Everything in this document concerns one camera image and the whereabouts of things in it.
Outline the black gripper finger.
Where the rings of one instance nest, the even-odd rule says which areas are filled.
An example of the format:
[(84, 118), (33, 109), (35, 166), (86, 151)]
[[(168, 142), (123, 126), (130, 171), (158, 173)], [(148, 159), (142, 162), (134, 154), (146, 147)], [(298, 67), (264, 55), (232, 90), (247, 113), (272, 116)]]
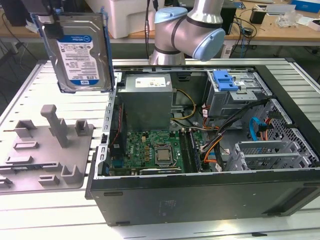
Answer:
[(61, 0), (42, 0), (44, 13), (41, 13), (41, 23), (44, 24), (48, 39), (60, 39), (63, 37), (63, 29), (60, 25), (59, 15), (63, 12)]

